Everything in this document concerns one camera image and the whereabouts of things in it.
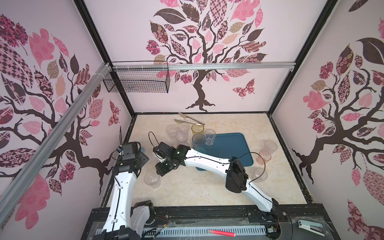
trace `red marker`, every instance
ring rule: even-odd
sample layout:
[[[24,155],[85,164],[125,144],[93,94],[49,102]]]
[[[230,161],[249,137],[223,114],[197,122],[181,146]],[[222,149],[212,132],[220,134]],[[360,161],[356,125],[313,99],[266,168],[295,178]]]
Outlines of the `red marker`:
[[[233,232],[223,232],[223,231],[212,230],[212,229],[208,229],[208,232],[213,233],[213,234],[217,234],[217,235],[229,236],[229,237],[235,236],[235,233],[233,233]]]

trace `pink wall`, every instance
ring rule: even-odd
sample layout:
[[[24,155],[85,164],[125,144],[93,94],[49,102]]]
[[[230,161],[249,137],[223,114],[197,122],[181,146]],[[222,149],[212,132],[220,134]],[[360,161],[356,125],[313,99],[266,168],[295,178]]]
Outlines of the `pink wall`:
[[[274,119],[341,239],[383,239],[384,2],[361,2],[340,2]]]
[[[176,64],[210,63],[211,54],[213,63],[224,62],[226,58],[238,62],[243,56],[254,54],[258,56],[252,59],[263,62],[294,61],[325,2],[144,0],[110,4],[93,0],[86,4],[113,61],[167,59]],[[211,22],[212,31],[204,27],[197,30],[199,22],[202,25]],[[250,29],[243,37],[248,24]],[[257,31],[259,37],[252,38]],[[222,38],[215,39],[217,33]],[[136,112],[267,111],[287,72],[287,69],[248,70],[242,74],[199,71],[199,77],[194,79],[194,71],[188,71],[180,73],[180,78],[185,75],[181,80],[175,78],[178,73],[171,72],[169,93],[128,93],[128,97]],[[207,78],[209,74],[215,80]]]
[[[3,193],[102,60],[70,0],[8,1],[0,14]],[[124,137],[130,119],[120,96],[102,83],[2,226],[0,238],[79,239],[91,209],[100,205],[120,127]]]

